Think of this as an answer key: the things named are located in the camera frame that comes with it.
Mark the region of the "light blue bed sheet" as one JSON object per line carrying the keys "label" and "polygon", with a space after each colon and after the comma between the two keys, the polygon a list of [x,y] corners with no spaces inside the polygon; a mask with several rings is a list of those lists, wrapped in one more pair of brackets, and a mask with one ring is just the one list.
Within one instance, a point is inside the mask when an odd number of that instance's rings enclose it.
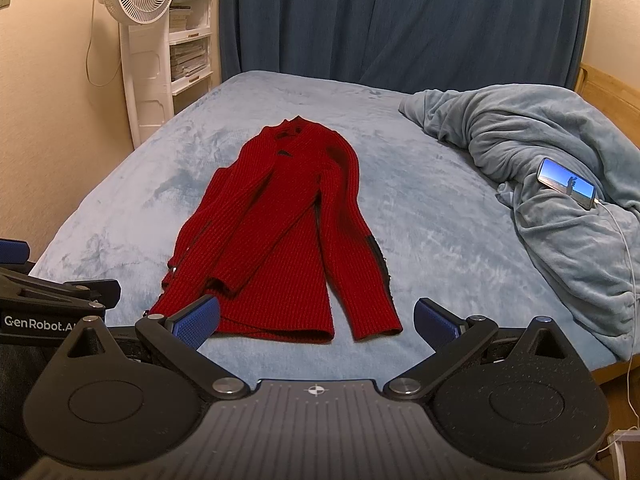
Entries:
{"label": "light blue bed sheet", "polygon": [[534,267],[495,185],[400,100],[234,76],[101,182],[34,274],[114,278],[111,325],[214,295],[220,322],[203,353],[248,384],[385,384],[431,352],[413,325],[421,298],[502,327],[548,316],[590,370],[611,364]]}

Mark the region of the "white bookshelf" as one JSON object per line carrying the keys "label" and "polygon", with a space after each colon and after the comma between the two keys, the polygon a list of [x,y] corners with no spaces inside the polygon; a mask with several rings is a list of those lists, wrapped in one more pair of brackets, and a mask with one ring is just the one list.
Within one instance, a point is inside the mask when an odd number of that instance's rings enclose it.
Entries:
{"label": "white bookshelf", "polygon": [[221,83],[219,0],[172,0],[168,44],[171,99],[179,113]]}

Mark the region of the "wooden headboard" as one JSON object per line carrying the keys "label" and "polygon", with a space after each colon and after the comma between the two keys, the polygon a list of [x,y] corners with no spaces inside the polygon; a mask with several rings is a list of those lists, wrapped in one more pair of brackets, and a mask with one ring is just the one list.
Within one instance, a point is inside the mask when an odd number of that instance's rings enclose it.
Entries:
{"label": "wooden headboard", "polygon": [[637,148],[640,146],[640,96],[637,89],[582,63],[575,91],[605,114]]}

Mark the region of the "grey blue duvet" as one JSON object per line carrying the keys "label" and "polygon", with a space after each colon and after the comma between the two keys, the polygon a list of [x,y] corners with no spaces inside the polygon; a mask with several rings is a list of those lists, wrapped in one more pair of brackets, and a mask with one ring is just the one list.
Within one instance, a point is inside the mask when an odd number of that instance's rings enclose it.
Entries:
{"label": "grey blue duvet", "polygon": [[619,359],[639,351],[639,150],[577,93],[495,84],[406,96],[401,114],[498,185],[536,269]]}

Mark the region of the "dark blue curtain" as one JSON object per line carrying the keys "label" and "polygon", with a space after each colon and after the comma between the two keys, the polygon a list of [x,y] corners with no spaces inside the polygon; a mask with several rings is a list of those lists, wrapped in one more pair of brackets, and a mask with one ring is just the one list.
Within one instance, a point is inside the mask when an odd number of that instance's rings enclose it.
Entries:
{"label": "dark blue curtain", "polygon": [[573,87],[590,0],[219,0],[221,71],[413,93]]}

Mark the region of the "smartphone with lit screen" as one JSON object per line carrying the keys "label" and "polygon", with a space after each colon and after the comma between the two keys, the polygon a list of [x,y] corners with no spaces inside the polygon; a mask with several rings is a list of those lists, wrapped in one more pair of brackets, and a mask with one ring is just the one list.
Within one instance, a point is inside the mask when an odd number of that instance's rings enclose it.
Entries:
{"label": "smartphone with lit screen", "polygon": [[585,210],[591,209],[596,200],[596,187],[591,182],[550,158],[541,161],[537,180],[547,188],[572,198]]}

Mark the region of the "red knit sweater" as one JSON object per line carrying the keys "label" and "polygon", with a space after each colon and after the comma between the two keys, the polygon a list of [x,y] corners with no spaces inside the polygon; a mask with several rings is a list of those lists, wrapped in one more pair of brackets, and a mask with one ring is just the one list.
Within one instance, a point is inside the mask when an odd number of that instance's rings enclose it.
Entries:
{"label": "red knit sweater", "polygon": [[358,157],[338,132],[300,117],[262,129],[182,226],[153,312],[210,295],[222,334],[325,344],[337,300],[355,339],[399,334],[358,193]]}

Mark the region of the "white standing fan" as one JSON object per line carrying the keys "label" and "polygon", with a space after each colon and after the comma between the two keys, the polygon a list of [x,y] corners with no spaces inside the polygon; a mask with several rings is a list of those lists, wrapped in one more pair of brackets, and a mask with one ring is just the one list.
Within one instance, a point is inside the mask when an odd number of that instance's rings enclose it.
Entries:
{"label": "white standing fan", "polygon": [[168,12],[172,0],[98,0],[119,26],[120,65],[132,144],[174,116]]}

